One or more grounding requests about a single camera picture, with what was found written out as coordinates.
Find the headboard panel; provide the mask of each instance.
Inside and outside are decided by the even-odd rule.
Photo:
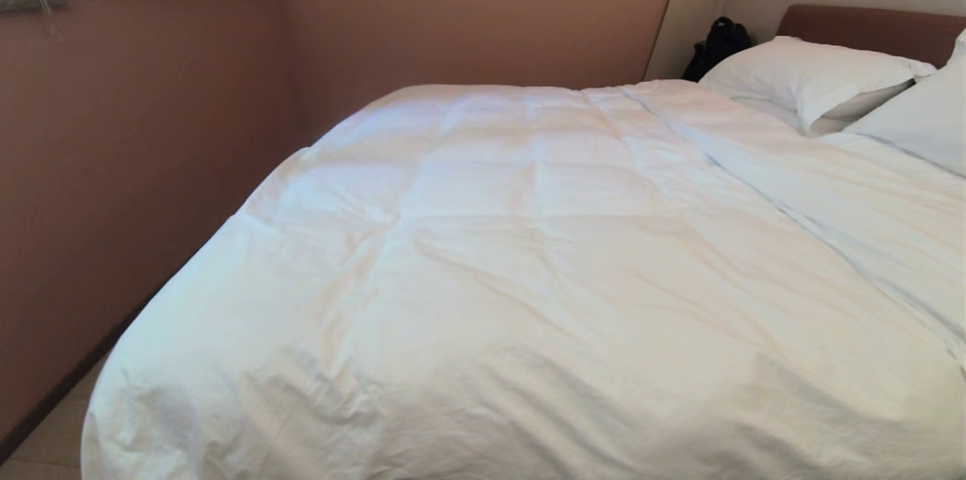
[[[966,17],[850,6],[789,6],[779,34],[818,44],[882,51],[942,67]]]

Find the upholstered headboard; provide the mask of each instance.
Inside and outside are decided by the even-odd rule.
[[[966,17],[851,6],[789,6],[779,34],[912,58],[942,67]]]

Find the baseboard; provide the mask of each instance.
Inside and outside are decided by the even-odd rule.
[[[174,277],[175,274],[177,274],[177,271],[172,274],[171,277]],[[14,428],[14,431],[11,431],[10,434],[4,436],[2,442],[0,442],[0,465],[3,465],[7,459],[10,459],[11,455],[14,455],[14,452],[17,451],[18,447],[20,447],[24,440],[27,440],[27,436],[30,436],[31,432],[34,432],[34,429],[37,429],[37,426],[41,425],[41,422],[44,421],[45,418],[48,417],[48,414],[50,414],[53,409],[60,404],[63,398],[70,393],[70,390],[72,390],[77,383],[80,383],[80,380],[83,380],[83,378],[87,376],[87,373],[90,373],[91,370],[94,369],[94,366],[96,366],[97,363],[103,359],[103,357],[106,356],[111,349],[113,349],[114,345],[117,344],[118,339],[121,339],[121,335],[123,335],[125,330],[128,329],[128,326],[131,326],[131,323],[134,323],[134,319],[141,314],[141,311],[144,310],[144,307],[148,306],[148,303],[151,302],[151,299],[162,290],[171,277],[165,279],[164,284],[159,285],[158,288],[156,288],[156,290],[154,290],[148,296],[148,298],[146,298],[140,305],[137,306],[136,309],[134,309],[134,312],[131,312],[131,314],[128,315],[123,322],[118,323],[118,325],[115,326],[106,337],[101,339],[101,341],[97,343],[97,346],[95,346],[90,353],[84,356],[84,358],[77,363],[77,366],[70,371],[68,376],[64,377],[63,380],[61,380],[60,383],[58,383],[57,386],[51,390],[51,393],[48,393],[27,414],[23,421]]]

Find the bed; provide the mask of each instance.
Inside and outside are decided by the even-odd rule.
[[[408,88],[148,305],[84,476],[961,478],[964,183],[689,82]]]

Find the duvet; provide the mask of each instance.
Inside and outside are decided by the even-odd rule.
[[[128,329],[84,477],[961,478],[963,180],[869,143],[687,82],[399,91]]]

